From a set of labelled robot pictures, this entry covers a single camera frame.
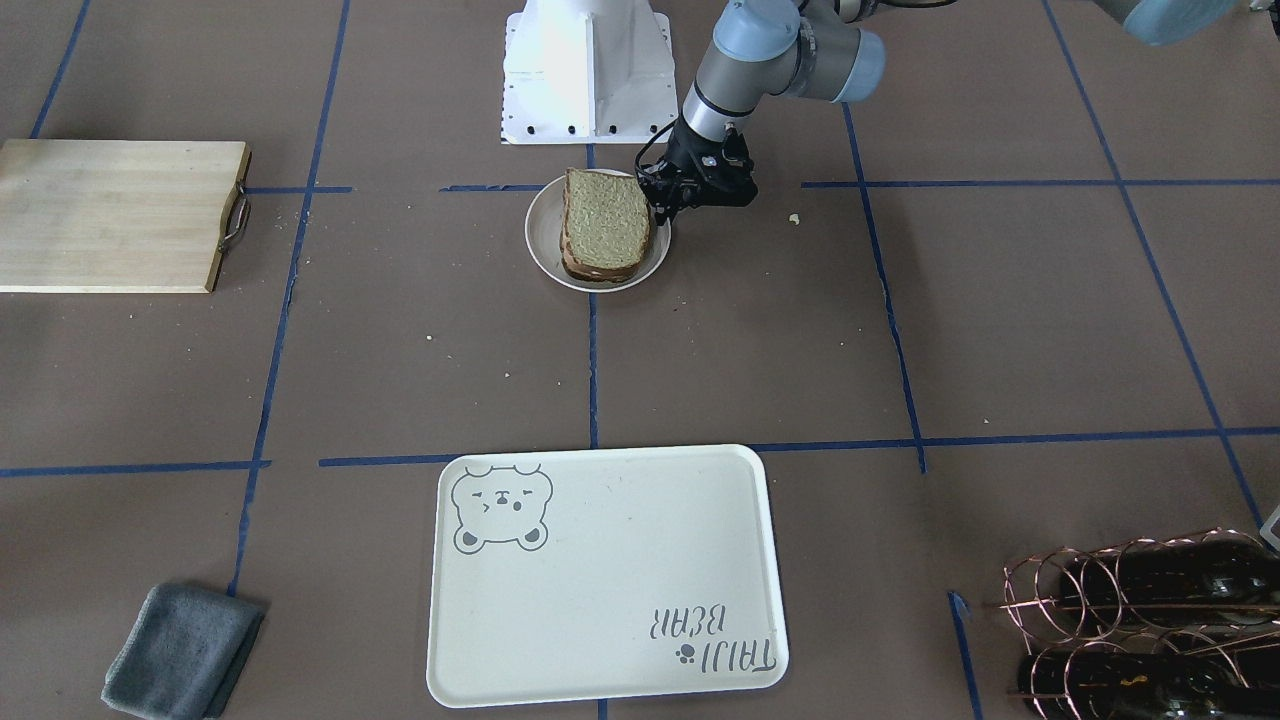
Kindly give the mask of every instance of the bread slice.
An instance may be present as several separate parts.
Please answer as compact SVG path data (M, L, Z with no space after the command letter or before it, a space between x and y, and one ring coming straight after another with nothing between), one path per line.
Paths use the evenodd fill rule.
M630 176L570 168L564 174L561 255L570 275L625 282L649 251L649 204Z

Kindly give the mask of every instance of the folded cloth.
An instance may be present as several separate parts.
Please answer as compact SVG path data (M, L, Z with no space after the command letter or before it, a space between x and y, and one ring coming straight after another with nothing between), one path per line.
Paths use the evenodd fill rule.
M262 610L179 584L151 588L102 701L147 720L219 717L248 659Z

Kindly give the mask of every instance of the wooden cutting board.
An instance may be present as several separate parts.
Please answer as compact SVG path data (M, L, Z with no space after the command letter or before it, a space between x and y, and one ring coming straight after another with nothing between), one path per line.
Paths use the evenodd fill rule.
M9 140L0 292L211 292L243 142Z

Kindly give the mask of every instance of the bear drawing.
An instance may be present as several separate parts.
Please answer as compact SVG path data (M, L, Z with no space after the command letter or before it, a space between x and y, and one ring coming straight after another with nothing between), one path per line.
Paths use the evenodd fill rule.
M547 543L547 503L552 498L552 479L539 465L531 471L516 466L471 468L453 483L453 506L461 527L453 534L460 552L474 555L485 543L515 542L524 550Z

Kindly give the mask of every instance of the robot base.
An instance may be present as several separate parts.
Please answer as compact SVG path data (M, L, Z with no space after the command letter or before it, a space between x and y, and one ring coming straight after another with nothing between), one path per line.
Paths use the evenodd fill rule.
M529 0L506 41L503 142L644 143L676 118L671 22L648 0Z

